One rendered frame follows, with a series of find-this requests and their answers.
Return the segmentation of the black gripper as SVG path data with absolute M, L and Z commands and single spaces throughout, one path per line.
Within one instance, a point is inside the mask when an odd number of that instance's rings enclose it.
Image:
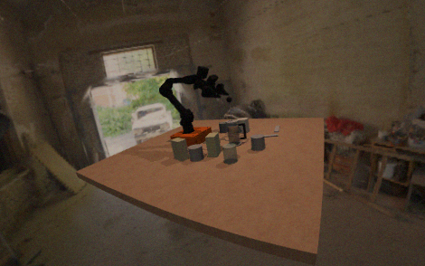
M 219 83 L 217 84 L 216 88 L 214 87 L 215 84 L 210 84 L 210 86 L 206 86 L 205 82 L 201 84 L 201 90 L 202 90 L 202 96 L 203 97 L 210 97 L 210 98 L 220 98 L 221 95 L 230 95 L 225 89 L 224 84 Z

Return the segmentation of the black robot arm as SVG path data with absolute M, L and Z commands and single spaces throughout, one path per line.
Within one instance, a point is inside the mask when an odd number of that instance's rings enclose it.
M 198 88 L 201 89 L 201 84 L 203 83 L 203 79 L 207 77 L 209 68 L 198 66 L 198 71 L 195 75 L 185 76 L 183 78 L 168 78 L 159 88 L 159 92 L 167 98 L 173 106 L 177 108 L 177 111 L 180 115 L 180 126 L 183 126 L 183 134 L 192 133 L 194 131 L 194 127 L 191 122 L 194 121 L 194 114 L 190 109 L 185 109 L 184 106 L 179 102 L 179 100 L 175 97 L 172 91 L 173 84 L 176 83 L 185 83 L 185 84 L 194 84 L 194 90 Z M 218 80 L 218 76 L 211 75 L 205 82 L 206 86 L 210 86 L 210 84 L 216 84 L 215 82 Z

